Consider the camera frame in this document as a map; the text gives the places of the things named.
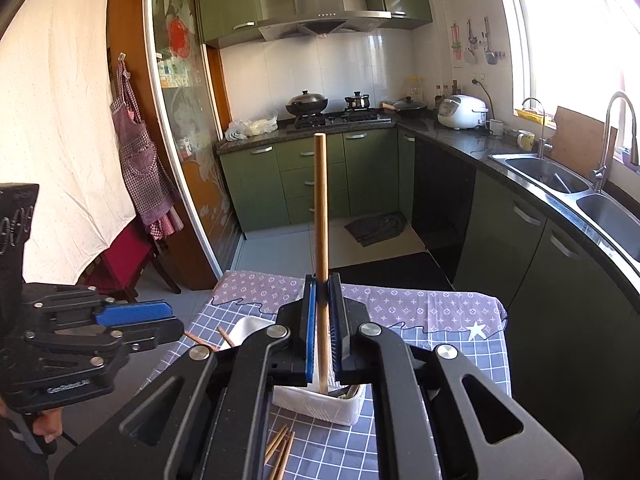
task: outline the checkered tablecloth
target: checkered tablecloth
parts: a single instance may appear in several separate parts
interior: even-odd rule
[[[222,343],[216,332],[221,326],[227,332],[244,316],[257,316],[275,319],[275,314],[265,314],[260,303],[244,303],[240,297],[219,303],[216,291],[222,286],[219,282],[214,296],[204,306],[189,327],[189,332],[215,345]],[[350,298],[346,285],[344,296]],[[504,320],[506,313],[500,307],[500,318]],[[447,342],[457,347],[470,358],[478,368],[489,375],[505,393],[511,394],[509,365],[504,333],[498,330],[486,338],[477,332],[429,332],[430,327],[414,327],[401,329],[391,326],[410,344],[422,348],[433,349],[439,343]],[[147,381],[153,380],[165,368],[193,345],[190,339],[183,337],[171,348],[158,368]],[[373,401],[370,386],[367,387],[366,400],[360,419],[354,426],[339,426],[324,420],[310,418],[299,413],[290,412],[273,406],[269,418],[270,439],[283,424],[289,424],[296,432],[291,455],[287,462],[285,479],[293,480],[374,480],[378,478],[378,458],[376,453],[376,429],[373,422]],[[270,464],[265,468],[265,478],[276,459],[274,454]]]

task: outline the checkered apron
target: checkered apron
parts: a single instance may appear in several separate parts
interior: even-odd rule
[[[124,183],[140,218],[152,232],[178,200],[178,192],[158,160],[156,145],[140,116],[130,77],[124,61],[119,61],[117,97],[111,104],[111,116],[120,141]]]

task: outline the mug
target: mug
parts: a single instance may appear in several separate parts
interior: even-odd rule
[[[526,152],[530,152],[533,149],[533,141],[536,136],[525,130],[518,130],[518,133],[518,146]]]
[[[492,136],[501,137],[504,132],[504,123],[497,119],[491,119],[484,124],[484,127],[489,130]]]

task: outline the silver screw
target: silver screw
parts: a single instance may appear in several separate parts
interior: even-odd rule
[[[436,352],[443,359],[455,359],[458,356],[458,350],[455,346],[440,345],[436,349]]]
[[[209,357],[209,354],[211,354],[211,351],[204,345],[192,346],[189,350],[189,357],[194,361],[204,361]]]
[[[286,326],[282,325],[271,325],[267,329],[267,335],[269,337],[273,337],[274,339],[280,339],[289,333],[289,329]]]
[[[364,335],[375,336],[380,335],[382,333],[382,329],[375,323],[363,323],[360,325],[360,332]]]

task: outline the small faucet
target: small faucet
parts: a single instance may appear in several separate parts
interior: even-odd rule
[[[535,101],[542,107],[542,131],[540,132],[540,143],[538,144],[538,158],[545,158],[545,107],[540,102],[540,100],[536,99],[535,97],[527,97],[526,99],[524,99],[520,106],[524,108],[524,103],[526,103],[527,101]]]
[[[631,155],[630,162],[632,164],[638,165],[638,141],[636,140],[636,129],[638,126],[638,122],[636,121],[636,111],[634,110],[634,106],[631,103],[631,99],[626,95],[623,91],[618,91],[612,95],[611,101],[609,101],[609,106],[607,107],[607,119],[604,123],[604,142],[602,144],[602,156],[600,157],[600,162],[598,164],[599,169],[593,170],[593,190],[596,193],[602,192],[602,186],[607,180],[607,152],[609,151],[609,139],[611,136],[611,108],[613,107],[613,103],[616,99],[624,99],[626,103],[629,105],[629,110],[631,110]]]

